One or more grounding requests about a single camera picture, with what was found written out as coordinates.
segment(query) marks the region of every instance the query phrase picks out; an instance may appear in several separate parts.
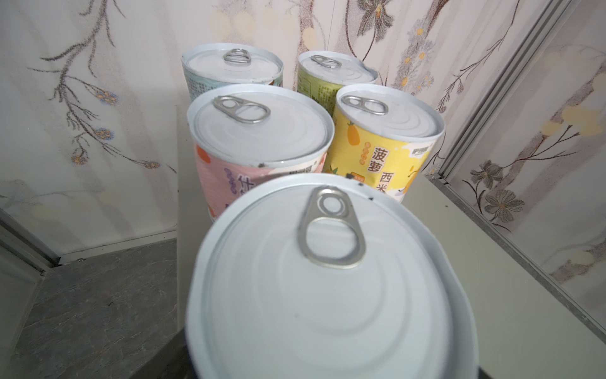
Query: can rim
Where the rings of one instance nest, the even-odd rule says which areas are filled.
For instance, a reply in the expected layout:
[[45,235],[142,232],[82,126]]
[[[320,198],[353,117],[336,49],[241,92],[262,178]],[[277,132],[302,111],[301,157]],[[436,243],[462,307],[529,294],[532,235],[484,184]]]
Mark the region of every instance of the can rim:
[[342,86],[360,84],[358,82],[351,82],[351,81],[346,81],[346,80],[328,81],[324,78],[318,77],[313,72],[310,72],[305,67],[303,67],[303,65],[301,64],[303,62],[303,60],[305,60],[307,58],[311,58],[312,55],[324,55],[328,58],[346,59],[348,61],[355,62],[358,66],[360,66],[360,68],[370,72],[373,75],[373,79],[365,82],[366,84],[375,83],[377,81],[377,79],[379,78],[379,72],[377,72],[377,70],[371,69],[370,67],[366,66],[364,64],[364,62],[362,62],[360,59],[358,59],[355,56],[351,56],[351,55],[347,55],[347,54],[343,54],[343,53],[329,52],[329,51],[325,51],[325,50],[312,50],[312,51],[300,54],[299,58],[297,59],[297,62],[299,63],[299,69],[305,71],[307,74],[313,76],[314,78],[323,80],[327,83],[340,84]]
[[224,83],[234,83],[234,84],[239,84],[242,83],[243,80],[242,79],[234,79],[234,78],[220,78],[218,76],[213,75],[212,77],[208,77],[205,74],[201,73],[200,71],[197,71],[193,68],[191,68],[189,66],[189,61],[196,55],[203,53],[203,52],[207,52],[207,51],[212,51],[212,50],[231,50],[231,49],[245,49],[248,50],[251,53],[255,53],[258,55],[262,55],[266,58],[268,58],[269,60],[271,60],[273,63],[275,63],[278,67],[278,73],[275,75],[271,75],[268,76],[266,78],[250,78],[250,79],[245,79],[247,82],[249,83],[264,83],[264,82],[269,82],[271,80],[275,80],[277,78],[279,78],[280,76],[282,76],[284,74],[284,63],[282,62],[282,60],[275,55],[274,53],[272,53],[269,50],[266,49],[262,49],[260,47],[255,47],[255,46],[250,46],[250,45],[242,45],[242,44],[231,44],[231,43],[226,43],[226,42],[218,42],[218,43],[214,43],[214,44],[204,44],[204,45],[197,45],[195,47],[193,47],[190,50],[187,50],[185,53],[183,53],[183,55],[181,55],[181,65],[183,66],[183,69],[188,71],[189,73],[196,75],[196,76],[200,76],[201,78],[207,78],[207,79],[212,79],[212,80],[216,80],[216,81],[220,81],[220,82],[224,82]]
[[[234,159],[234,157],[215,149],[212,145],[206,143],[199,133],[198,115],[200,111],[202,110],[202,108],[210,104],[217,96],[245,92],[275,93],[277,95],[282,95],[297,100],[297,102],[309,106],[312,111],[316,112],[316,114],[320,117],[320,119],[322,119],[322,122],[324,123],[324,127],[326,130],[326,137],[324,139],[324,142],[320,145],[320,147],[318,147],[312,152],[308,152],[305,155],[285,159],[282,161],[262,162],[247,161],[244,159],[237,158]],[[206,91],[200,96],[198,96],[189,106],[187,110],[187,122],[189,124],[191,136],[193,137],[194,142],[200,148],[204,149],[210,155],[213,155],[223,161],[247,167],[269,167],[274,169],[280,169],[311,161],[312,159],[320,157],[322,154],[324,154],[328,150],[328,147],[330,146],[333,141],[333,138],[335,137],[335,124],[333,123],[333,119],[320,104],[316,103],[311,98],[302,95],[298,92],[287,90],[282,87],[267,86],[265,84],[233,84],[230,86],[219,87],[210,91]]]
[[372,198],[384,210],[392,213],[396,218],[403,220],[411,227],[438,271],[444,288],[447,289],[446,296],[452,320],[452,346],[443,377],[467,379],[477,376],[479,367],[478,333],[471,303],[439,241],[414,214],[388,195],[377,192],[375,189],[353,179],[346,179],[329,173],[288,175],[265,182],[247,192],[245,196],[236,199],[211,226],[198,250],[185,311],[185,337],[197,373],[203,373],[204,377],[208,379],[219,379],[221,377],[212,359],[214,353],[207,343],[208,336],[202,327],[202,322],[200,322],[203,311],[203,302],[200,299],[204,293],[206,281],[212,275],[208,270],[211,261],[214,260],[214,254],[212,253],[215,247],[219,244],[223,233],[237,219],[238,215],[247,208],[272,193],[301,185],[328,185],[347,189],[348,192],[360,196],[367,196]]
[[[385,133],[382,130],[382,128],[380,127],[379,123],[369,125],[364,122],[360,122],[360,120],[356,119],[354,116],[352,116],[350,112],[347,112],[347,110],[341,104],[340,100],[343,96],[345,96],[346,94],[348,94],[350,92],[364,91],[364,90],[382,92],[382,93],[386,93],[388,95],[393,95],[393,96],[399,97],[404,102],[412,102],[414,105],[418,106],[419,108],[421,108],[422,110],[427,112],[427,114],[432,119],[434,119],[434,121],[436,122],[436,126],[438,127],[438,131],[436,133],[434,133],[430,136],[426,136],[426,137],[414,137],[414,136],[406,137],[406,136],[396,135],[396,134],[392,134],[392,133]],[[396,90],[391,87],[379,86],[378,84],[351,84],[349,86],[345,86],[345,87],[341,88],[337,92],[336,99],[335,99],[335,106],[339,108],[339,110],[341,111],[341,113],[343,113],[344,116],[346,116],[349,120],[353,121],[360,128],[362,128],[372,134],[376,134],[376,135],[379,135],[384,138],[393,139],[395,141],[402,141],[402,142],[436,141],[438,138],[440,138],[444,134],[444,131],[445,131],[444,119],[434,108],[430,107],[429,104],[417,99],[413,95],[406,93],[404,91]]]

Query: green can label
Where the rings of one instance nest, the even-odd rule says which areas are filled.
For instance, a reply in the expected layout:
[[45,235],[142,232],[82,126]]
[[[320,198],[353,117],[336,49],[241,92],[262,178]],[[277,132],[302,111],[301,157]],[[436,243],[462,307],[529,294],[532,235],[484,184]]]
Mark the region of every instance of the green can label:
[[332,116],[335,110],[337,91],[343,88],[342,84],[335,84],[316,78],[299,66],[299,79],[297,92],[310,97],[326,109]]
[[[204,78],[202,76],[195,75],[194,73],[185,70],[185,81],[187,82],[187,89],[189,89],[191,101],[194,101],[198,96],[203,94],[206,91],[214,90],[215,88],[229,86],[230,84],[236,83],[227,83],[220,82],[217,80],[212,80],[208,78]],[[266,83],[258,83],[258,84],[267,84],[270,86],[278,86],[282,87],[282,74],[280,74],[277,78],[270,82]]]

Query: pink can label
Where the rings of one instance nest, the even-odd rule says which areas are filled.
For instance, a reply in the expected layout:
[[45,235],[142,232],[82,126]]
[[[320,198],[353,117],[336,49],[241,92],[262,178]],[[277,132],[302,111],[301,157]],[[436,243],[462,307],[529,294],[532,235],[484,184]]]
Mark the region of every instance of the pink can label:
[[322,172],[326,152],[311,161],[281,169],[239,166],[214,157],[197,145],[195,156],[206,203],[215,220],[235,199],[261,183],[282,175]]

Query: orange fruit illustration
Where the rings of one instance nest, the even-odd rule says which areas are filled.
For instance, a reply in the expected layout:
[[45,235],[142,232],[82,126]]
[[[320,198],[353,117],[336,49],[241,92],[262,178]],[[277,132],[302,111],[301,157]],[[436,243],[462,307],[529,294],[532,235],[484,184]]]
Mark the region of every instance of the orange fruit illustration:
[[202,150],[199,146],[196,146],[196,151],[198,152],[198,156],[200,157],[200,159],[202,159],[206,163],[210,163],[210,157],[208,156],[207,152]]
[[353,125],[349,125],[347,128],[347,140],[352,146],[357,146],[360,144],[360,134]]
[[415,180],[416,175],[417,175],[418,173],[419,173],[419,172],[417,171],[417,172],[415,172],[414,174],[412,174],[412,176],[411,176],[410,180],[408,181],[408,183],[406,183],[406,187],[404,188],[403,193],[406,193],[406,192],[408,191],[408,189],[410,188],[410,185],[413,183],[413,180]]

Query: can label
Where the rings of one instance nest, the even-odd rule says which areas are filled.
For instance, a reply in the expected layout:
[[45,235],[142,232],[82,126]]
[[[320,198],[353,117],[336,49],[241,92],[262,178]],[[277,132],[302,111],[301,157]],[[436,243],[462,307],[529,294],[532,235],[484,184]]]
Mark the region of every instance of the can label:
[[310,161],[280,169],[229,163],[208,154],[197,145],[195,157],[208,210],[215,220],[237,198],[261,183],[295,173],[322,172],[326,152],[319,153],[318,157]]
[[[234,83],[221,82],[217,80],[212,80],[205,78],[203,76],[195,75],[188,70],[184,70],[185,72],[185,81],[187,82],[187,89],[189,89],[191,101],[194,101],[198,96],[203,94],[206,91],[213,90],[215,88],[229,86]],[[262,82],[258,84],[267,84],[270,86],[278,86],[282,87],[282,74],[280,74],[274,80],[269,82]]]
[[312,98],[324,107],[332,116],[335,110],[337,92],[343,88],[342,84],[335,84],[316,78],[299,65],[297,92]]
[[436,140],[407,143],[368,132],[335,108],[324,172],[358,180],[401,201]]

